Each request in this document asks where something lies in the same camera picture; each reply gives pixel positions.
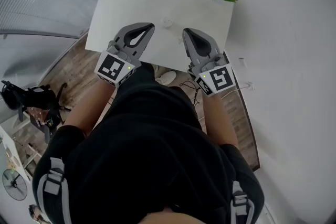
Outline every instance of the wooden floor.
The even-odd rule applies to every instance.
[[[90,89],[90,87],[98,80],[97,76],[93,73],[93,70],[97,64],[99,53],[85,50],[86,37],[79,41],[51,70],[51,72],[44,78],[41,85],[50,84],[51,89],[55,92],[58,91],[62,83],[68,83],[67,88],[64,89],[60,103],[68,108],[73,108],[77,102],[83,97],[83,95]],[[155,74],[156,77],[169,71],[167,68],[160,67]],[[185,82],[191,85],[192,79],[185,72],[177,71],[177,78],[170,84],[170,86],[179,86]],[[194,100],[195,90],[182,85],[181,88],[186,92],[191,100]],[[232,91],[230,89],[227,92],[223,92],[222,96]],[[199,104],[195,107],[198,114],[198,118],[201,119],[200,123],[204,132],[205,122],[202,106],[202,94],[199,90],[197,94],[197,101]],[[237,92],[233,92],[222,99],[223,105],[230,115],[232,124],[238,136],[239,148],[246,159],[247,163],[252,169],[259,167],[259,161],[256,151],[255,140],[251,132],[245,109],[242,104],[240,95]],[[64,120],[67,117],[67,112],[63,112],[62,117]],[[40,145],[41,137],[35,137],[35,145]],[[45,150],[45,146],[37,146],[41,152]]]

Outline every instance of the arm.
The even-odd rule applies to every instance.
[[[230,144],[238,148],[237,136],[221,97],[218,94],[211,97],[202,94],[207,135],[217,145]]]
[[[115,87],[99,80],[90,91],[71,110],[64,125],[72,125],[81,129],[88,136],[98,121],[106,104],[114,93]]]

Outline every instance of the tabletop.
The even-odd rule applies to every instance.
[[[190,60],[183,45],[184,28],[212,36],[223,52],[233,3],[223,0],[98,0],[86,49],[102,52],[124,26],[153,23],[155,32],[140,60],[187,71]],[[171,21],[167,27],[163,21]]]

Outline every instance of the harness strap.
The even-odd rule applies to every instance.
[[[231,224],[250,224],[254,214],[254,204],[243,192],[238,181],[233,181],[232,196]]]
[[[71,224],[70,208],[69,208],[69,188],[68,182],[64,178],[64,163],[61,159],[50,158],[51,169],[47,174],[41,177],[37,188],[37,199],[43,213],[48,215],[44,207],[44,193],[52,194],[53,198],[61,195],[62,213],[64,223]]]

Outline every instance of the white sneaker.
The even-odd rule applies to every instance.
[[[162,76],[160,76],[159,78],[157,78],[156,81],[161,85],[167,86],[168,84],[170,84],[174,81],[176,76],[177,76],[177,74],[176,74],[175,71],[169,71],[169,72],[163,74]]]

